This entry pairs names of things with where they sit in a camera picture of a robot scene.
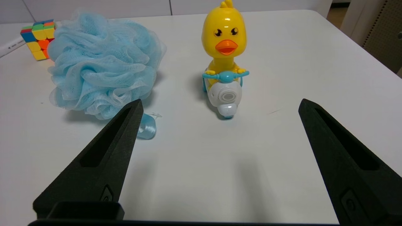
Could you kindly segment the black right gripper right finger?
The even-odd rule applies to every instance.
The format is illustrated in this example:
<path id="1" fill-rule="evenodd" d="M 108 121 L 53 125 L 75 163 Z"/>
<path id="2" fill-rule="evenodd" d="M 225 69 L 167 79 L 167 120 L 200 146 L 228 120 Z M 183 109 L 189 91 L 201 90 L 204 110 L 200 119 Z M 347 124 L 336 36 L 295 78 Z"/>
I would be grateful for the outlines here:
<path id="1" fill-rule="evenodd" d="M 298 113 L 340 225 L 400 226 L 401 176 L 317 103 Z"/>

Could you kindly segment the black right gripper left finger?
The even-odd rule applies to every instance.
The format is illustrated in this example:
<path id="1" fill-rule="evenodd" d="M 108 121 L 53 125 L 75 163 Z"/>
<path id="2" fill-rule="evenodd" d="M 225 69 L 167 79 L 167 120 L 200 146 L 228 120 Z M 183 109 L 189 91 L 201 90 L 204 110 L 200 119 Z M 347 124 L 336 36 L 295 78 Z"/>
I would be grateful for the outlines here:
<path id="1" fill-rule="evenodd" d="M 34 200 L 38 219 L 121 219 L 119 197 L 143 115 L 130 102 Z"/>

